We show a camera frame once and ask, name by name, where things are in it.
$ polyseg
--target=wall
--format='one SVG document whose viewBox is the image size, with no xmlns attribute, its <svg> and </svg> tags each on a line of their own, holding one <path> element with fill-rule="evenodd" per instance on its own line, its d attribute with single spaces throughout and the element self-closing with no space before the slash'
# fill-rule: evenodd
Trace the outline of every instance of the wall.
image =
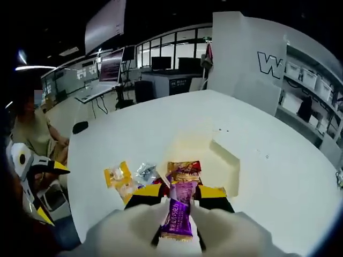
<svg viewBox="0 0 343 257">
<path fill-rule="evenodd" d="M 287 42 L 306 51 L 342 77 L 342 67 L 326 48 L 305 34 L 276 22 L 244 17 L 240 12 L 214 13 L 212 40 L 214 66 L 208 88 L 224 94 L 235 96 L 237 87 L 251 87 L 256 79 L 281 87 L 281 76 L 277 82 L 271 72 L 261 73 L 257 52 L 284 61 Z M 284 68 L 283 61 L 276 67 L 279 71 Z"/>
</svg>

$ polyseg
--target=person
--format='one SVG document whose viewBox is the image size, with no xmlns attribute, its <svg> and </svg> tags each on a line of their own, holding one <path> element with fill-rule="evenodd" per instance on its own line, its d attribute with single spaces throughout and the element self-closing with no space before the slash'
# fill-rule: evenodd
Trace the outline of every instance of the person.
<svg viewBox="0 0 343 257">
<path fill-rule="evenodd" d="M 24 143 L 37 155 L 66 165 L 69 139 L 60 135 L 40 107 L 35 108 L 33 90 L 19 90 L 13 100 L 13 106 L 16 114 L 11 137 L 13 143 Z M 35 187 L 38 190 L 47 188 L 55 179 L 66 189 L 66 175 L 51 173 L 36 175 Z"/>
</svg>

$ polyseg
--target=table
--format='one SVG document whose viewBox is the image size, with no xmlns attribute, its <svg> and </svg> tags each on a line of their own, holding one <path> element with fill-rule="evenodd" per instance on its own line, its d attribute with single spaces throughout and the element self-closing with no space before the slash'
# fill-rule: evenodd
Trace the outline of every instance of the table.
<svg viewBox="0 0 343 257">
<path fill-rule="evenodd" d="M 103 101 L 103 95 L 111 92 L 112 90 L 114 90 L 118 86 L 119 86 L 119 84 L 117 82 L 111 82 L 111 81 L 99 82 L 97 85 L 92 85 L 92 86 L 86 87 L 85 89 L 80 91 L 75 96 L 75 99 L 80 101 L 83 104 L 91 102 L 94 118 L 96 119 L 95 111 L 94 111 L 94 107 L 93 107 L 93 100 L 94 99 L 96 100 L 96 105 L 98 106 L 98 108 L 100 110 L 102 110 L 105 114 L 108 114 L 108 110 L 105 106 L 105 102 Z M 105 108 L 105 110 L 99 106 L 98 97 L 100 97 L 102 99 L 102 104 L 103 104 L 103 107 Z"/>
<path fill-rule="evenodd" d="M 335 169 L 307 139 L 273 116 L 204 90 L 137 104 L 89 122 L 72 135 L 68 190 L 80 237 L 123 203 L 103 170 L 126 160 L 130 170 L 159 163 L 178 131 L 211 119 L 215 140 L 241 160 L 238 196 L 229 199 L 272 234 L 285 252 L 307 255 L 342 207 Z"/>
</svg>

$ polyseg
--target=floor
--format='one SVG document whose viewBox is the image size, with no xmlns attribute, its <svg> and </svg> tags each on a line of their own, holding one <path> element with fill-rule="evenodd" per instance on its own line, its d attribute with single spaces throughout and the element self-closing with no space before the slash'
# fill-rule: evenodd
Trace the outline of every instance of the floor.
<svg viewBox="0 0 343 257">
<path fill-rule="evenodd" d="M 85 120 L 94 120 L 94 113 L 96 118 L 106 115 L 102 110 L 98 108 L 96 100 L 93 100 L 93 113 L 91 102 L 86 104 L 80 103 L 74 98 L 76 94 L 77 92 L 69 95 L 66 100 L 57 104 L 46 113 L 47 117 L 50 119 L 52 126 L 54 126 L 64 137 L 70 137 L 72 128 L 75 123 Z M 130 90 L 124 92 L 124 99 L 131 99 L 136 102 L 135 91 Z M 103 101 L 106 108 L 108 109 L 108 112 L 115 111 L 115 105 L 118 102 L 117 93 L 110 92 L 106 94 L 103 98 Z M 103 102 L 99 97 L 98 104 L 101 108 L 103 108 Z"/>
</svg>

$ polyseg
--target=glass wall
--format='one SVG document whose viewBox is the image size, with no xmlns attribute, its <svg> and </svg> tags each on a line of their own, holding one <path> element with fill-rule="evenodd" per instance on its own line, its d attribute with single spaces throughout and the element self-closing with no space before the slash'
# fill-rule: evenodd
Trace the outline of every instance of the glass wall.
<svg viewBox="0 0 343 257">
<path fill-rule="evenodd" d="M 206 53 L 206 40 L 212 38 L 212 28 L 195 28 L 171 33 L 146 41 L 136 47 L 137 67 L 151 66 L 151 58 L 171 57 L 171 69 L 178 69 L 180 57 L 201 58 Z"/>
</svg>

